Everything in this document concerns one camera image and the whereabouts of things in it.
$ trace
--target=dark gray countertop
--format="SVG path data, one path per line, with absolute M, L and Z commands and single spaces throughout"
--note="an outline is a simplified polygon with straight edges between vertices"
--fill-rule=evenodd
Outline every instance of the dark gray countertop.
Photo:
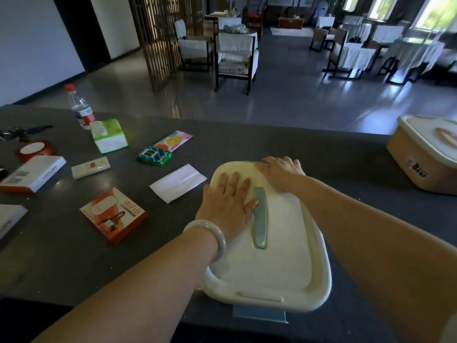
M 388 136 L 109 113 L 97 117 L 117 118 L 130 147 L 107 155 L 110 170 L 75 181 L 72 166 L 102 155 L 71 111 L 28 106 L 0 109 L 2 130 L 53 124 L 53 129 L 33 139 L 49 140 L 67 161 L 34 195 L 0 193 L 0 203 L 23 204 L 29 209 L 0 241 L 1 295 L 75 306 L 179 235 L 197 212 L 203 186 L 166 204 L 149 185 L 187 163 L 210 179 L 228 161 L 254 161 L 266 155 L 298 158 L 309 176 L 457 245 L 456 198 L 416 188 L 385 149 Z M 135 160 L 139 150 L 175 130 L 194 138 L 177 149 L 163 168 Z M 1 166 L 14 170 L 20 165 L 14 156 L 18 147 L 15 141 L 0 143 Z M 112 187 L 149 215 L 117 247 L 79 212 Z M 231 306 L 198 291 L 182 320 L 320 342 L 395 342 L 331 251 L 328 253 L 333 277 L 328 301 L 311 313 L 288 313 L 288 325 L 232 318 Z

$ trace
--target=bracelet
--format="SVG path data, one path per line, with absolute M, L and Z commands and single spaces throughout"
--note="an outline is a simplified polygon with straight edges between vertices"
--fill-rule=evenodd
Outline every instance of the bracelet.
M 201 227 L 204 227 L 205 229 L 210 230 L 213 233 L 214 237 L 216 237 L 216 240 L 218 241 L 219 251 L 218 251 L 218 254 L 216 255 L 216 257 L 211 262 L 216 262 L 217 260 L 222 258 L 222 256 L 225 254 L 225 252 L 227 250 L 227 243 L 225 242 L 224 234 L 219 229 L 219 227 L 217 227 L 211 221 L 199 219 L 199 220 L 191 221 L 189 224 L 187 224 L 183 230 L 183 233 L 186 232 L 187 230 L 191 229 L 192 227 L 196 227 L 196 226 L 201 226 Z

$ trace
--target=lattice screen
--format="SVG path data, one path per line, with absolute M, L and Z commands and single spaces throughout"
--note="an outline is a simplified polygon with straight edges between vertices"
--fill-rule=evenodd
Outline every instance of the lattice screen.
M 180 67 L 173 22 L 183 19 L 188 35 L 203 34 L 202 0 L 130 0 L 154 91 Z

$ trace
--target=rug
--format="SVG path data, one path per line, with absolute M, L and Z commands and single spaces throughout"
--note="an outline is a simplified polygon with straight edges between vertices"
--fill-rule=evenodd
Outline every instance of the rug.
M 309 27 L 304 27 L 302 29 L 281 29 L 271 27 L 271 33 L 275 36 L 312 37 L 314 29 Z

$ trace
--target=forearm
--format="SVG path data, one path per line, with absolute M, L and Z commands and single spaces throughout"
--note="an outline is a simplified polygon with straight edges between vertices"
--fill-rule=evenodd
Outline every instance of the forearm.
M 34 343 L 168 342 L 217 250 L 209 230 L 186 231 L 75 307 Z
M 295 179 L 326 242 L 368 299 L 401 334 L 438 341 L 457 310 L 457 250 L 316 179 Z

